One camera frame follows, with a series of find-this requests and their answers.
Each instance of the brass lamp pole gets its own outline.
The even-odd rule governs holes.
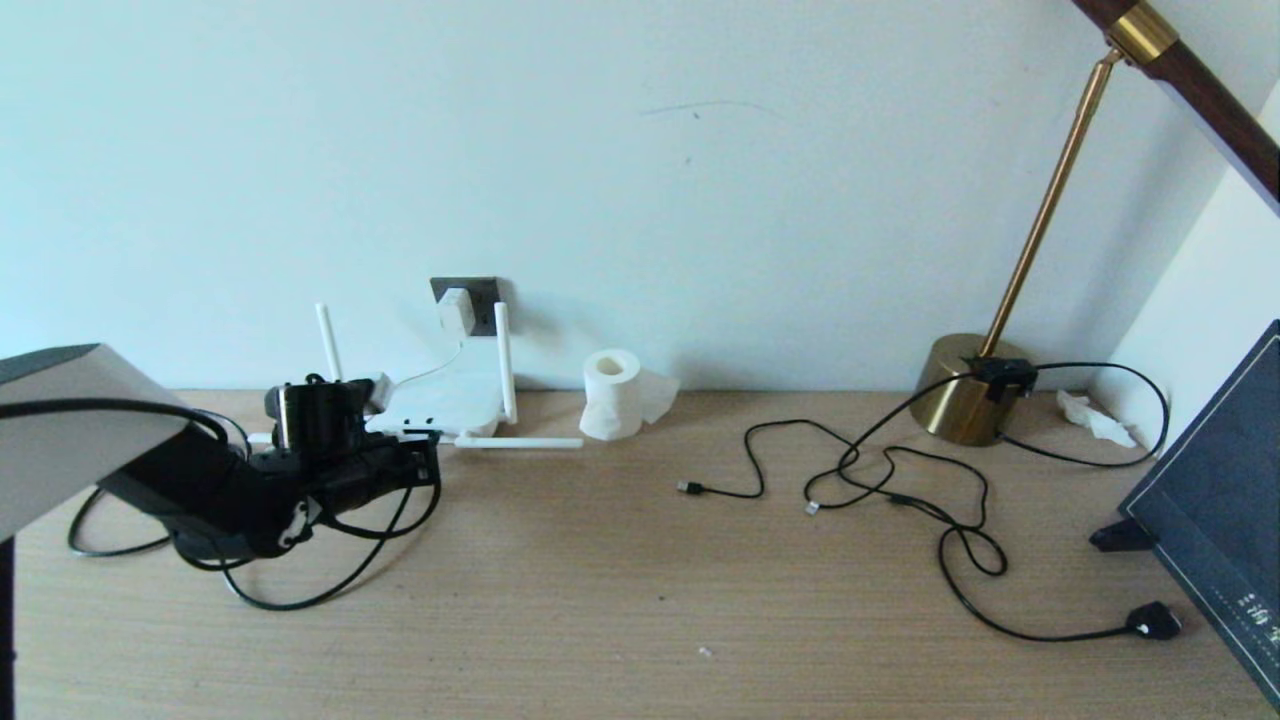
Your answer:
[[[1243,165],[1245,177],[1268,200],[1277,204],[1280,150],[1239,101],[1222,87],[1196,55],[1179,40],[1178,32],[1143,0],[1073,0],[1103,28],[1111,50],[1093,65],[1075,109],[1075,120],[1066,136],[1062,154],[1050,178],[1039,211],[1032,223],[1023,252],[1014,266],[1009,287],[1000,301],[986,336],[948,334],[933,343],[916,386],[931,384],[975,372],[983,361],[1025,359],[1018,347],[1001,342],[1009,315],[1030,272],[1048,223],[1053,218],[1071,167],[1079,155],[1089,122],[1098,109],[1111,68],[1121,59],[1140,67],[1153,79],[1167,82],[1181,94],[1224,141]],[[980,377],[943,384],[911,406],[911,415],[928,432],[960,445],[993,445],[1009,421],[1021,392],[1019,384],[995,384]]]

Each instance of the wall outlet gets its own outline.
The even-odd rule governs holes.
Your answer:
[[[460,287],[471,295],[471,311],[476,324],[471,337],[494,337],[498,334],[498,320],[494,318],[494,302],[502,302],[498,295],[498,278],[431,278],[431,292],[439,302],[449,288]]]

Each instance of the crumpled tissue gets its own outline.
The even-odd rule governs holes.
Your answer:
[[[1060,389],[1057,391],[1057,406],[1062,409],[1069,421],[1088,428],[1098,439],[1110,439],[1121,447],[1138,446],[1123,424],[1089,407],[1088,397],[1073,397]]]

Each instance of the wooden lamp arm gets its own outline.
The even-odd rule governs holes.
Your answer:
[[[1106,33],[1111,45],[1125,51],[1130,64],[1178,92],[1235,155],[1236,168],[1245,179],[1277,208],[1280,147],[1162,18],[1140,0],[1071,1]],[[1152,42],[1139,37],[1147,31],[1155,38]]]

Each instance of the white router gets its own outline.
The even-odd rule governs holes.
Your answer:
[[[516,379],[511,372],[511,331],[507,304],[493,306],[498,336],[498,387],[492,375],[458,373],[449,383],[415,382],[403,388],[392,386],[384,400],[385,410],[374,415],[365,427],[370,432],[413,439],[428,430],[440,433],[440,442],[468,448],[539,448],[576,450],[582,438],[495,438],[499,423],[515,425]],[[329,359],[329,373],[342,377],[338,347],[329,324],[329,310],[316,304],[320,336]]]

